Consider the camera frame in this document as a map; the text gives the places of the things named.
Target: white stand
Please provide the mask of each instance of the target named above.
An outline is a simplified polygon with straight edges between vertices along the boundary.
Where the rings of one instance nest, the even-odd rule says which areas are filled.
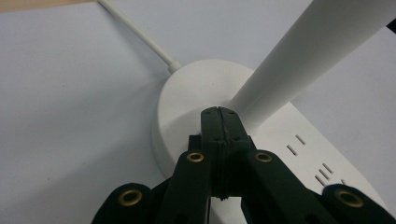
[[[253,73],[219,60],[190,63],[166,82],[152,127],[152,146],[165,176],[200,132],[200,112],[235,110],[257,148],[275,152],[305,186],[356,187],[385,207],[368,181],[288,103],[306,86],[390,22],[395,1],[313,1]],[[217,222],[244,223],[238,203],[212,203]]]
[[[210,106],[229,106],[253,73],[221,60],[205,60],[178,69],[165,83],[152,122],[152,148],[166,177],[187,150],[190,134],[200,132],[200,113]],[[290,103],[270,117],[253,136],[259,149],[276,153],[309,189],[345,183],[385,206],[370,183]],[[244,223],[240,201],[212,200],[213,223]]]

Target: white round base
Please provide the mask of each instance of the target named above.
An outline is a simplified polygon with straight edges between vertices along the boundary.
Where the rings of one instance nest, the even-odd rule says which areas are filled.
[[[228,107],[252,73],[237,63],[204,60],[181,67],[167,80],[151,130],[153,153],[166,177],[188,149],[189,135],[200,132],[201,111]],[[343,183],[385,206],[361,173],[291,104],[279,109],[252,137],[257,148],[275,152],[307,188],[321,193],[326,185]],[[240,200],[212,200],[212,208],[213,223],[246,222]]]

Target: socket slot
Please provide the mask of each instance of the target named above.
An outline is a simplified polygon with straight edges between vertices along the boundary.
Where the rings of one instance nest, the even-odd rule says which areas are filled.
[[[294,156],[297,156],[297,152],[296,152],[290,145],[287,145],[286,148],[288,148],[289,151],[290,151],[291,153],[293,153]]]
[[[322,163],[323,167],[326,168],[327,171],[329,171],[330,174],[332,174],[332,169],[330,169],[330,167],[328,165],[326,165],[326,163]]]
[[[319,169],[319,172],[320,172],[327,180],[330,180],[329,176],[326,175],[321,169]]]
[[[317,179],[317,181],[321,184],[321,186],[325,187],[326,184],[323,182],[322,179],[320,179],[320,177],[318,175],[315,175],[315,178]]]
[[[305,141],[300,137],[300,135],[296,134],[296,138],[301,142],[301,144],[305,145]]]

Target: white pole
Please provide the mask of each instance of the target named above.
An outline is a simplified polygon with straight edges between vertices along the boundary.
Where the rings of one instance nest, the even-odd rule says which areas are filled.
[[[247,130],[396,17],[395,0],[314,0],[231,100]]]
[[[145,44],[152,49],[169,67],[171,74],[181,67],[181,64],[169,55],[160,45],[152,40],[136,23],[128,20],[127,16],[122,13],[111,1],[98,0],[105,9],[107,9],[114,17],[124,23],[132,32],[134,32]]]

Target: black plastic part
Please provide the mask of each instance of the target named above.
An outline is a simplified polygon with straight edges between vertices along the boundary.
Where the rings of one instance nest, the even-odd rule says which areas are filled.
[[[170,180],[171,178],[163,181],[160,185],[151,190],[151,202],[148,213],[146,213],[146,224],[153,224],[157,220],[158,213],[163,204],[163,196],[168,189]]]
[[[206,224],[210,205],[210,158],[189,150],[178,159],[157,224]]]
[[[201,150],[201,135],[189,136],[189,149],[188,150]]]
[[[245,185],[245,161],[255,150],[238,115],[227,108],[210,107],[201,113],[202,150],[212,162],[212,196],[240,197]]]
[[[126,190],[139,190],[142,194],[141,200],[130,206],[124,206],[119,202],[119,198]],[[151,190],[140,184],[126,184],[115,189],[104,204],[101,206],[93,219],[93,224],[127,224],[127,223],[147,223],[146,216],[151,202]]]
[[[250,183],[243,196],[247,223],[337,223],[310,190],[274,153],[252,151],[247,156]]]
[[[387,27],[396,34],[396,19],[394,19]]]
[[[395,219],[358,189],[345,185],[326,187],[321,196],[326,208],[342,224],[390,224]]]

